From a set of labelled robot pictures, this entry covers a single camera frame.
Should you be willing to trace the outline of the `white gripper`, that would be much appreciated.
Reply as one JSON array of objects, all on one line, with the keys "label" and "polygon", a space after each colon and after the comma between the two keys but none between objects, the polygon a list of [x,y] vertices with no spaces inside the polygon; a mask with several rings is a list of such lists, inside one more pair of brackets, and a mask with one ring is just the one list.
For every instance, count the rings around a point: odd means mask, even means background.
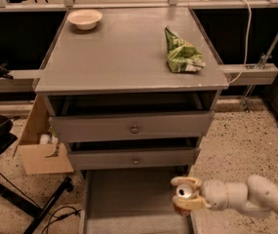
[{"label": "white gripper", "polygon": [[[187,184],[197,189],[201,186],[202,181],[199,178],[191,176],[176,176],[171,179],[172,186]],[[227,187],[221,180],[211,179],[203,182],[201,186],[201,196],[196,198],[173,197],[175,207],[180,211],[198,211],[210,209],[212,211],[223,211],[228,206]]]}]

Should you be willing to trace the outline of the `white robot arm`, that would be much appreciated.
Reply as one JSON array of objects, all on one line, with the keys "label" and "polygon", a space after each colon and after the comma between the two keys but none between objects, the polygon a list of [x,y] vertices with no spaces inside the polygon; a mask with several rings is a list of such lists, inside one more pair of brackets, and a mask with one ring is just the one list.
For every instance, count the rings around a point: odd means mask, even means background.
[{"label": "white robot arm", "polygon": [[175,188],[174,209],[179,215],[202,209],[231,209],[259,218],[269,217],[271,212],[278,215],[278,186],[260,175],[250,175],[245,182],[176,176],[171,179],[171,185]]}]

